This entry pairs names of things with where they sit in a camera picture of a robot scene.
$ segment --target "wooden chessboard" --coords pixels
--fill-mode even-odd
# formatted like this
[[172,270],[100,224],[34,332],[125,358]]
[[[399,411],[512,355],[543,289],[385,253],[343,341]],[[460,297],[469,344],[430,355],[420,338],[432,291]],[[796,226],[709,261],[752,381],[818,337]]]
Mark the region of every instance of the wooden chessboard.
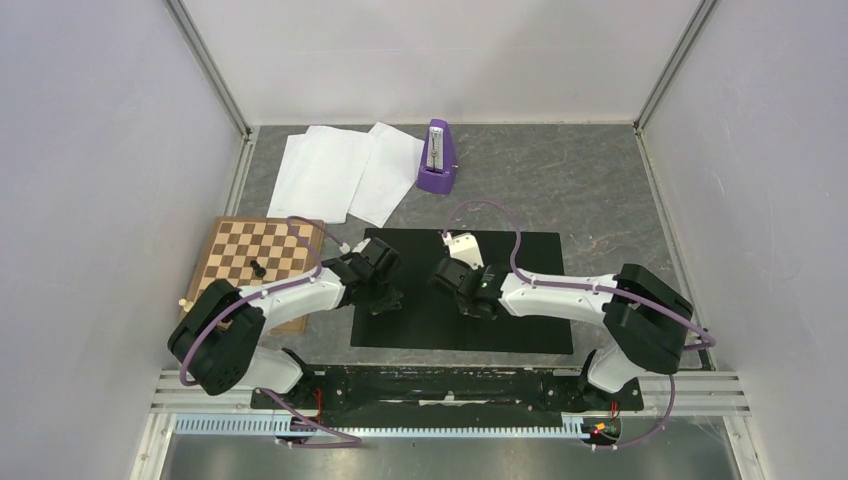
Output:
[[[295,233],[321,251],[324,232],[305,222],[292,222]],[[258,278],[250,266],[256,260],[266,270]],[[305,273],[316,259],[288,232],[283,218],[218,217],[206,240],[203,254],[185,299],[194,302],[213,280],[224,278],[236,287],[262,285]],[[271,335],[302,333],[306,316],[271,330]]]

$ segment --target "gray table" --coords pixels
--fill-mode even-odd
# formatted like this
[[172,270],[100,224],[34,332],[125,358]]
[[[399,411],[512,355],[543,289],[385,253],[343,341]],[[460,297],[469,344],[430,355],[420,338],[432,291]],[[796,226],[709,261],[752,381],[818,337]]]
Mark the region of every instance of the gray table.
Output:
[[[367,131],[370,126],[346,126]],[[426,125],[399,129],[424,138]],[[244,186],[239,215],[265,216],[286,137],[305,126],[262,127]],[[446,215],[459,203],[486,198],[507,207],[522,230],[559,232],[568,275],[615,273],[624,262],[639,263],[677,286],[647,174],[632,128],[626,125],[452,125],[459,173],[449,196],[413,187],[386,227],[442,228]],[[501,215],[473,208],[456,219],[457,227],[508,230]],[[348,216],[330,230],[353,245],[371,226]],[[322,256],[338,255],[332,242]],[[596,327],[574,323],[574,355],[427,351],[353,348],[348,307],[310,316],[302,335],[266,338],[266,346],[286,346],[308,363],[370,363],[426,365],[512,365],[579,367],[609,335]],[[687,368],[701,365],[687,354]]]

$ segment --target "white back wall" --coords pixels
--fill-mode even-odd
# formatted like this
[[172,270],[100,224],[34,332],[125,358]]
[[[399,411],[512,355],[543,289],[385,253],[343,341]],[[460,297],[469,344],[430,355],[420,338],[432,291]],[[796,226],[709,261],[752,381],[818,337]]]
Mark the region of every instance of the white back wall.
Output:
[[249,122],[632,121],[698,0],[184,0]]
[[848,470],[845,52],[843,0],[721,2],[646,132],[776,479]]
[[127,478],[238,137],[162,2],[2,11],[0,478]]

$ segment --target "purple cable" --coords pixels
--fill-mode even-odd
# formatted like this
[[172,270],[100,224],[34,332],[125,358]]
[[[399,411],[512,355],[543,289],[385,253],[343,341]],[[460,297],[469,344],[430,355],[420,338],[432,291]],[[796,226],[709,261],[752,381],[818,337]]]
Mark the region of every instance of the purple cable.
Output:
[[513,228],[513,230],[515,230],[515,246],[512,247],[512,253],[510,253],[510,255],[509,255],[509,266],[510,266],[510,268],[512,268],[512,273],[514,273],[516,277],[521,279],[521,281],[523,281],[525,283],[529,283],[530,285],[536,285],[536,286],[540,286],[540,287],[572,288],[572,289],[586,290],[586,291],[595,290],[595,291],[611,293],[613,295],[618,295],[618,296],[627,298],[627,299],[632,300],[634,302],[641,303],[642,305],[645,305],[646,307],[648,307],[648,308],[650,308],[650,309],[652,309],[656,312],[659,312],[659,313],[667,316],[668,318],[671,318],[675,322],[683,325],[684,327],[688,328],[689,330],[692,330],[693,332],[695,332],[696,334],[698,334],[701,337],[701,343],[686,345],[685,347],[683,347],[684,350],[703,350],[705,348],[710,348],[710,347],[715,346],[715,344],[716,344],[715,338],[712,335],[710,335],[709,333],[707,333],[703,328],[695,325],[694,323],[692,323],[688,319],[684,318],[679,313],[677,313],[677,312],[675,312],[675,311],[673,311],[669,308],[666,308],[666,307],[660,305],[659,303],[654,302],[653,300],[645,298],[641,295],[636,295],[635,293],[628,292],[627,290],[622,290],[620,288],[615,288],[615,287],[607,287],[607,286],[604,286],[604,285],[595,286],[595,285],[592,285],[591,283],[557,282],[557,281],[550,281],[550,280],[539,280],[539,281],[534,282],[533,279],[524,275],[524,273],[521,272],[521,270],[519,270],[518,266],[515,264],[515,257],[518,255],[518,249],[521,247],[521,230],[518,228],[518,222],[515,221],[515,217],[513,217],[512,214],[509,213],[509,211],[507,211],[504,207],[500,206],[499,204],[497,204],[497,203],[495,203],[491,200],[469,200],[467,202],[460,204],[458,207],[456,207],[453,210],[453,212],[451,212],[451,215],[448,217],[448,221],[445,225],[445,229],[442,231],[442,236],[445,236],[445,235],[448,234],[448,230],[450,229],[450,225],[452,223],[452,220],[454,219],[454,217],[456,217],[457,213],[459,213],[460,210],[466,208],[468,205],[475,204],[475,203],[482,203],[482,204],[489,205],[489,206],[492,206],[492,207],[500,210],[501,212],[503,212],[507,216],[507,218],[509,219],[509,222],[512,224],[512,228]]
[[628,440],[626,442],[619,443],[619,444],[616,444],[616,445],[595,445],[594,449],[595,450],[608,450],[608,451],[621,450],[622,448],[625,448],[625,447],[631,447],[633,445],[638,445],[638,444],[644,442],[645,440],[648,440],[649,438],[656,435],[660,430],[664,429],[666,424],[668,423],[668,418],[671,417],[671,410],[674,408],[674,397],[675,397],[675,393],[676,393],[676,390],[674,388],[674,376],[669,375],[668,381],[669,381],[669,384],[671,385],[671,393],[669,393],[669,396],[668,396],[668,408],[666,408],[665,415],[663,415],[663,418],[660,419],[659,423],[657,423],[657,425],[654,428],[652,428],[648,433],[642,435],[641,437],[634,438],[633,440]]
[[[297,232],[295,232],[294,229],[291,228],[292,227],[292,224],[291,224],[292,220],[299,220],[299,221],[308,223],[308,224],[312,225],[313,227],[317,228],[318,230],[321,230],[322,232],[324,232],[325,235],[330,237],[333,241],[335,241],[339,245],[342,244],[341,241],[338,239],[338,237],[331,234],[324,227],[322,227],[321,225],[318,225],[317,223],[313,222],[312,220],[307,220],[305,218],[296,217],[296,216],[288,217],[286,219],[286,226],[288,227],[288,231],[291,232],[291,234],[295,237],[295,239],[297,240],[297,242],[299,244],[306,247],[306,250],[309,252],[309,255],[311,255],[312,258],[315,259],[315,264],[316,264],[315,265],[315,273],[313,273],[310,276],[297,278],[297,279],[292,280],[291,282],[288,282],[288,283],[283,283],[283,284],[280,284],[280,285],[277,285],[277,286],[274,286],[274,287],[269,287],[268,289],[265,290],[265,292],[267,292],[268,295],[275,293],[275,292],[279,292],[281,290],[285,290],[287,288],[296,287],[298,285],[303,285],[305,283],[309,283],[312,278],[317,278],[318,275],[321,275],[321,271],[323,270],[323,267],[321,266],[321,258],[318,256],[318,252],[316,252],[315,249],[312,248],[311,245],[309,245],[309,242],[306,241],[306,239],[304,239],[303,237],[298,235]],[[200,348],[200,344],[202,344],[203,341],[206,340],[206,337],[208,337],[212,333],[212,331],[215,330],[215,328],[218,326],[218,324],[223,322],[228,316],[230,316],[230,314],[232,314],[234,311],[236,311],[236,309],[238,309],[239,307],[241,307],[242,305],[244,305],[248,302],[252,302],[253,300],[256,300],[257,298],[262,297],[262,293],[263,292],[260,290],[256,293],[250,294],[246,297],[242,297],[242,298],[236,300],[235,302],[233,302],[232,305],[230,305],[229,307],[222,310],[221,313],[218,314],[218,316],[216,316],[211,322],[209,322],[209,325],[207,325],[206,328],[204,328],[203,331],[200,332],[200,335],[197,336],[197,339],[195,339],[194,343],[192,343],[191,347],[188,349],[188,352],[186,353],[185,358],[183,358],[182,365],[180,365],[180,383],[182,383],[186,387],[192,387],[194,385],[197,385],[197,381],[188,379],[188,366],[191,365],[191,361],[194,360],[194,355],[197,353],[197,349]]]
[[325,432],[325,433],[329,433],[330,435],[335,435],[336,437],[339,437],[343,440],[347,440],[345,442],[339,442],[339,443],[293,443],[291,445],[292,448],[315,448],[315,449],[318,449],[318,448],[324,448],[324,449],[326,449],[326,448],[350,448],[350,447],[358,447],[358,446],[362,445],[362,439],[359,438],[359,437],[356,437],[354,435],[348,435],[346,433],[339,432],[338,430],[333,430],[332,428],[325,427],[324,425],[321,425],[320,423],[313,422],[309,418],[301,415],[300,412],[298,412],[297,410],[292,408],[291,405],[286,403],[285,400],[283,400],[273,390],[270,390],[270,389],[267,389],[267,388],[260,388],[259,390],[262,393],[264,393],[265,395],[268,395],[269,397],[271,397],[272,400],[277,402],[287,412],[291,413],[292,416],[294,416],[295,418],[297,418],[298,420],[300,420],[301,422],[303,422],[307,426],[312,427],[316,430],[321,430],[322,432]]

